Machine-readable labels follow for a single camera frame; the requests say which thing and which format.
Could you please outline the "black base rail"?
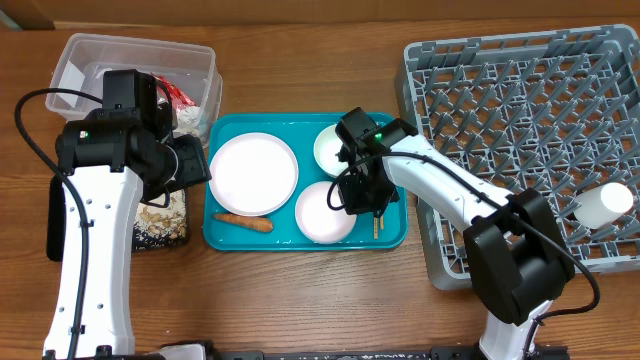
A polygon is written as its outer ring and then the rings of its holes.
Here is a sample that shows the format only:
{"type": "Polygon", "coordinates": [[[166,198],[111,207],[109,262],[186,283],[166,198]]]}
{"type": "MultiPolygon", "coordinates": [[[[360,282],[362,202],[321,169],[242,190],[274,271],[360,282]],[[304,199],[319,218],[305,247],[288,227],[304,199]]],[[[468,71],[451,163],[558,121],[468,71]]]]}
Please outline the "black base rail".
{"type": "Polygon", "coordinates": [[[146,354],[116,355],[110,346],[99,346],[93,355],[81,358],[96,360],[480,360],[486,359],[478,345],[433,347],[427,351],[283,353],[265,354],[261,351],[221,352],[211,341],[169,344],[146,354]]]}

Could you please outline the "red snack wrapper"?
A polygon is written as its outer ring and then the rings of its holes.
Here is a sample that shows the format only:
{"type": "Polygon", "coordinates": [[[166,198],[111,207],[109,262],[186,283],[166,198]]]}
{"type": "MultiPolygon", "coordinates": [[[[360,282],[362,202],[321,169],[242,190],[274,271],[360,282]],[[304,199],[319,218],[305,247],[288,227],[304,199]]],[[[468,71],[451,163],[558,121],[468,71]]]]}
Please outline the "red snack wrapper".
{"type": "Polygon", "coordinates": [[[179,87],[171,83],[166,77],[162,75],[156,75],[156,74],[152,74],[152,76],[158,82],[160,89],[162,89],[161,85],[163,85],[168,90],[169,96],[171,98],[172,106],[175,110],[184,110],[187,107],[196,106],[195,101],[193,101],[179,87]]]}

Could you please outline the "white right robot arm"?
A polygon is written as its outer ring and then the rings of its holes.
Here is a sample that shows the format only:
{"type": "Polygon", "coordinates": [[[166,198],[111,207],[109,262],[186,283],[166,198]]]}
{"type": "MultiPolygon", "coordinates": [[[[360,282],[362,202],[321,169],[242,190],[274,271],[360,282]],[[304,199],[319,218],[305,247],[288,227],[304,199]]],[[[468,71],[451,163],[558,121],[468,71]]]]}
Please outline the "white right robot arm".
{"type": "Polygon", "coordinates": [[[336,126],[347,163],[332,194],[348,214],[381,217],[404,188],[463,235],[472,287],[489,316],[474,355],[531,359],[544,313],[575,275],[554,213],[534,189],[497,187],[438,152],[409,123],[377,124],[361,108],[336,126]]]}

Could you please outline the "clear plastic waste bin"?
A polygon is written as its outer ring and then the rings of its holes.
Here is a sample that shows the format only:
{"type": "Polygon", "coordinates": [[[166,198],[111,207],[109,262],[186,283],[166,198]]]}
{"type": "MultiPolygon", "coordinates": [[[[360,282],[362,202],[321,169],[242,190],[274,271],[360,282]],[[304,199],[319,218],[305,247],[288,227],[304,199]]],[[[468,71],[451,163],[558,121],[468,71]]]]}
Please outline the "clear plastic waste bin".
{"type": "Polygon", "coordinates": [[[208,146],[209,132],[219,115],[223,88],[216,55],[210,47],[77,33],[68,40],[50,86],[100,98],[104,73],[128,69],[162,75],[195,101],[201,117],[199,138],[204,147],[208,146]]]}

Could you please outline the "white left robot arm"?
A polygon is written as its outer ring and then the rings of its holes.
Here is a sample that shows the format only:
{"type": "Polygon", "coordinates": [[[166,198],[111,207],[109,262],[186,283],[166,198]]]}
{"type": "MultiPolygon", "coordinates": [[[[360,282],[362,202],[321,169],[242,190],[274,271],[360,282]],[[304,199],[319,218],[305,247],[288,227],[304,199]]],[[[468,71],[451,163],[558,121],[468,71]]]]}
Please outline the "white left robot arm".
{"type": "Polygon", "coordinates": [[[64,248],[46,359],[135,351],[130,269],[138,206],[211,178],[201,141],[173,135],[162,84],[137,70],[108,71],[102,105],[56,140],[64,175],[64,248]]]}

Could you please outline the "white bowl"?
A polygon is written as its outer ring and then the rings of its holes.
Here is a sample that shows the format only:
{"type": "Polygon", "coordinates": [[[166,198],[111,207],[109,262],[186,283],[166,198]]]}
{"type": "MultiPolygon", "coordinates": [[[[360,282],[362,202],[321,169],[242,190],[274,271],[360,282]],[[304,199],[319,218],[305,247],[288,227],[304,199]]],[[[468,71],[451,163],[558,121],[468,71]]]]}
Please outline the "white bowl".
{"type": "Polygon", "coordinates": [[[342,141],[336,134],[336,124],[323,129],[314,142],[314,159],[317,165],[329,176],[335,178],[348,167],[347,162],[339,160],[342,141]]]}

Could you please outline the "teal serving tray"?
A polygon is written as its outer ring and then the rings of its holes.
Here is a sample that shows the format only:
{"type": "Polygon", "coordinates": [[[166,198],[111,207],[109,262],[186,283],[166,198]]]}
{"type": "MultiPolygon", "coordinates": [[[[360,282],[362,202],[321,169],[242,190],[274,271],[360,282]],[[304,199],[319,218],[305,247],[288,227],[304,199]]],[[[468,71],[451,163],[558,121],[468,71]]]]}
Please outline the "teal serving tray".
{"type": "Polygon", "coordinates": [[[204,200],[203,236],[219,251],[340,251],[382,250],[401,244],[408,233],[407,195],[398,190],[399,200],[386,208],[384,228],[374,231],[373,215],[360,214],[351,233],[335,244],[321,245],[303,235],[295,221],[295,203],[309,185],[329,181],[313,156],[313,143],[326,127],[339,122],[336,112],[320,113],[236,113],[219,118],[213,125],[209,139],[209,155],[227,141],[244,133],[268,133],[283,140],[294,152],[299,165],[299,180],[290,200],[268,215],[274,223],[270,233],[260,233],[240,226],[220,222],[213,215],[224,208],[210,190],[204,200]]]}

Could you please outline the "white cup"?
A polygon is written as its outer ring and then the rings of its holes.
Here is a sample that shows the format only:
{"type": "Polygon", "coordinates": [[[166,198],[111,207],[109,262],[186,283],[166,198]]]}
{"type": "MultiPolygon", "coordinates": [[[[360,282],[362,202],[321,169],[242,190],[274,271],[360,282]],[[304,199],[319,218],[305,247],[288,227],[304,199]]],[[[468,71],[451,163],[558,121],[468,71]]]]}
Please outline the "white cup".
{"type": "Polygon", "coordinates": [[[627,213],[634,197],[627,186],[608,183],[581,193],[576,201],[579,204],[573,212],[576,220],[587,228],[598,229],[627,213]]]}

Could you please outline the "black tray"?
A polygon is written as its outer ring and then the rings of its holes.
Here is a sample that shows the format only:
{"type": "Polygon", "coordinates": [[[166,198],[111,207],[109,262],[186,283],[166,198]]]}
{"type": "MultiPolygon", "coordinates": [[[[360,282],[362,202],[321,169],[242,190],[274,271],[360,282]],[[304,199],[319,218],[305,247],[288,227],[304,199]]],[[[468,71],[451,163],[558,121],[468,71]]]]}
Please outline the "black tray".
{"type": "MultiPolygon", "coordinates": [[[[47,257],[54,262],[61,262],[64,249],[64,235],[65,235],[65,195],[62,187],[62,183],[57,178],[52,178],[49,188],[49,210],[48,210],[48,224],[47,224],[47,245],[46,254],[47,257]]],[[[190,226],[188,240],[177,246],[186,244],[190,239],[190,226]]],[[[133,247],[133,232],[132,232],[132,251],[142,252],[150,251],[154,249],[141,249],[136,250],[133,247]]]]}

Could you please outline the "carrot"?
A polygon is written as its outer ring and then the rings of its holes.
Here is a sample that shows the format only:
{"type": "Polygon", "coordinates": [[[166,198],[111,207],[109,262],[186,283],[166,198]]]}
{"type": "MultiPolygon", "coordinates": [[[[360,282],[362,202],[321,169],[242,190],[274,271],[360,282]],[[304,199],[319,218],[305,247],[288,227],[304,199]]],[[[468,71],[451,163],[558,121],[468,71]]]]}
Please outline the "carrot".
{"type": "Polygon", "coordinates": [[[220,222],[261,233],[270,233],[274,230],[273,222],[265,217],[241,216],[233,213],[215,213],[212,215],[212,218],[220,222]]]}

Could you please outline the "pink plate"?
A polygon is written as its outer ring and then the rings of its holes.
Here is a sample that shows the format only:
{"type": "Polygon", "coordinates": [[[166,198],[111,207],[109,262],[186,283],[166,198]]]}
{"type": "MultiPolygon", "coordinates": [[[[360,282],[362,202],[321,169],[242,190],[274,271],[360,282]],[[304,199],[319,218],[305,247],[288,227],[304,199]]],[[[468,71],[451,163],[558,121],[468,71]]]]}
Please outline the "pink plate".
{"type": "Polygon", "coordinates": [[[263,216],[282,207],[293,195],[299,167],[291,148],[267,133],[238,135],[224,143],[210,162],[209,188],[227,211],[263,216]]]}

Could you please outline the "white tissue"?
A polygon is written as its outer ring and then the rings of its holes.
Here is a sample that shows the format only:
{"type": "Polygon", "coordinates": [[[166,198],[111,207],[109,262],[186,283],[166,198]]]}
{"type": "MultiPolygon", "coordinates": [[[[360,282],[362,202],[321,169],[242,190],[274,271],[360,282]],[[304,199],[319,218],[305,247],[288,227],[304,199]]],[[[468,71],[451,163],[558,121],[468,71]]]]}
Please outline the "white tissue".
{"type": "Polygon", "coordinates": [[[176,111],[176,128],[173,130],[175,137],[180,135],[192,135],[199,137],[201,131],[200,108],[198,106],[179,107],[176,111]]]}

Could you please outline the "grey dishwasher rack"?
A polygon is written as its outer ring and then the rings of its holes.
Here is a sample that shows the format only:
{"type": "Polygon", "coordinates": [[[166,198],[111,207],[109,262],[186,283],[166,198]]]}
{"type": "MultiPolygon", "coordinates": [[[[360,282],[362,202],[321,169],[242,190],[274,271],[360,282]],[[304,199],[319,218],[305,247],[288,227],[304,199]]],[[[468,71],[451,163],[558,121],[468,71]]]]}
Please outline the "grey dishwasher rack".
{"type": "Polygon", "coordinates": [[[639,38],[626,25],[414,42],[396,77],[401,117],[477,177],[550,203],[592,272],[639,266],[639,212],[589,229],[577,196],[639,189],[639,38]]]}

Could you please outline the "rice and peanuts food waste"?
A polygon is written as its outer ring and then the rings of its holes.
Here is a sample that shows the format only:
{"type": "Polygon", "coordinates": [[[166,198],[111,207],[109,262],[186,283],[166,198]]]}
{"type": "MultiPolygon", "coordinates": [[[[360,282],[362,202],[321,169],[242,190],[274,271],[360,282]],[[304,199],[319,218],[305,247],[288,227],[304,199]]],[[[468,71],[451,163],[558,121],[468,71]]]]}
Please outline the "rice and peanuts food waste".
{"type": "Polygon", "coordinates": [[[158,208],[140,203],[137,208],[133,247],[136,250],[173,247],[189,237],[187,192],[171,193],[169,206],[158,208]]]}

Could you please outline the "pink bowl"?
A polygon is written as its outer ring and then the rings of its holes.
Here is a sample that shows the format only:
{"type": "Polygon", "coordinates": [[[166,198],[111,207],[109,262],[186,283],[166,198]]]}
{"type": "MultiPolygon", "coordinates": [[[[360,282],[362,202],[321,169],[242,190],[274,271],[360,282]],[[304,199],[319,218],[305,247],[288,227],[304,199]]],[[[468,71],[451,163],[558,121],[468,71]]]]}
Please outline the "pink bowl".
{"type": "Polygon", "coordinates": [[[327,195],[332,185],[320,181],[305,188],[296,201],[295,219],[300,231],[314,243],[328,245],[344,240],[356,224],[356,215],[332,210],[327,195]]]}

